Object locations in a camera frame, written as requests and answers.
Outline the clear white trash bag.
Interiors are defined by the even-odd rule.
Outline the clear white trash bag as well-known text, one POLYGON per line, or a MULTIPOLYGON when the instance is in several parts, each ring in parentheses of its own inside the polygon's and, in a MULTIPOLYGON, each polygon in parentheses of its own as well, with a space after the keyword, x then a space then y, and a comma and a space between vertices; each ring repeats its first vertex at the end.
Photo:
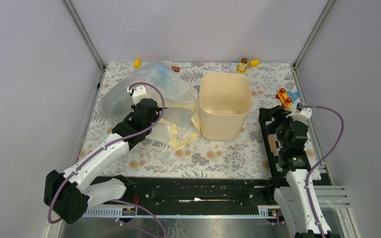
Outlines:
POLYGON ((128 73, 99 100, 99 110, 113 122, 120 122, 132 112, 132 105, 142 96, 130 95, 133 83, 147 82, 147 95, 159 107, 165 106, 161 121, 149 139, 179 150, 200 134, 199 94, 189 83, 163 63, 152 62, 128 73))

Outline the beige plastic trash bin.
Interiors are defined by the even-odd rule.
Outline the beige plastic trash bin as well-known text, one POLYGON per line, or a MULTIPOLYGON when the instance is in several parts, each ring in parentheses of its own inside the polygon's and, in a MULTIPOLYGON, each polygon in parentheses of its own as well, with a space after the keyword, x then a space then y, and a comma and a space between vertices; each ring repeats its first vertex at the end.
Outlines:
POLYGON ((200 82, 199 104, 201 134, 232 141, 252 109, 250 81, 237 73, 209 73, 200 82))

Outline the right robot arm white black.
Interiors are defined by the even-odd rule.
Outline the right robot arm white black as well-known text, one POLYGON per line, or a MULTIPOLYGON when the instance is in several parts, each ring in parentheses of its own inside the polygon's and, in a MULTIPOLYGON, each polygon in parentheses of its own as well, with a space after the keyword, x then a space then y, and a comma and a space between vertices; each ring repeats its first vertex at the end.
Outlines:
POLYGON ((266 201, 278 204, 292 238, 337 238, 321 211, 305 151, 312 115, 299 104, 294 113, 281 106, 260 108, 260 124, 271 178, 265 190, 266 201))

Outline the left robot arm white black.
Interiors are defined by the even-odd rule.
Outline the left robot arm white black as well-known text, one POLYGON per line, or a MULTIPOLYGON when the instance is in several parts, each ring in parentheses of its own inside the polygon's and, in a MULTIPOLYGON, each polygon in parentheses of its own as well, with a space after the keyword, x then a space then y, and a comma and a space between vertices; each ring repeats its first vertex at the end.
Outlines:
POLYGON ((47 174, 45 180, 44 203, 48 205, 48 222, 56 224, 63 220, 72 224, 79 220, 87 209, 101 203, 119 200, 130 203, 134 191, 121 177, 94 183, 97 176, 114 159, 128 153, 145 139, 160 121, 165 103, 158 106, 150 98, 141 99, 133 106, 133 111, 118 123, 108 137, 84 160, 65 169, 47 174))

